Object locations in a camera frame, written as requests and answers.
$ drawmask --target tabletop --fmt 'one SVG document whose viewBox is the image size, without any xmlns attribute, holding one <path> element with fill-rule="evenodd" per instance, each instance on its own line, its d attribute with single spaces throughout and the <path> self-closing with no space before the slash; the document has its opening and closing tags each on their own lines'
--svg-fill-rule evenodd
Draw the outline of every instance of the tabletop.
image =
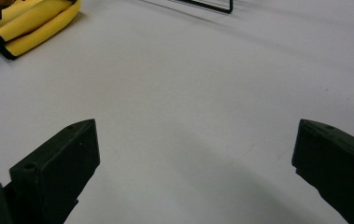
<svg viewBox="0 0 354 224">
<path fill-rule="evenodd" d="M 0 182 L 84 119 L 101 164 L 68 224 L 346 223 L 290 161 L 300 119 L 354 135 L 354 1 L 83 0 L 0 55 Z"/>
</svg>

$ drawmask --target plush banana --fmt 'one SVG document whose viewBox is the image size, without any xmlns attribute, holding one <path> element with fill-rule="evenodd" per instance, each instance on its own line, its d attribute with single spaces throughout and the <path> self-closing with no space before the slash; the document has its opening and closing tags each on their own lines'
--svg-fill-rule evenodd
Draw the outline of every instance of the plush banana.
<svg viewBox="0 0 354 224">
<path fill-rule="evenodd" d="M 81 0 L 17 0 L 2 10 L 0 53 L 14 60 L 45 42 L 75 18 Z"/>
</svg>

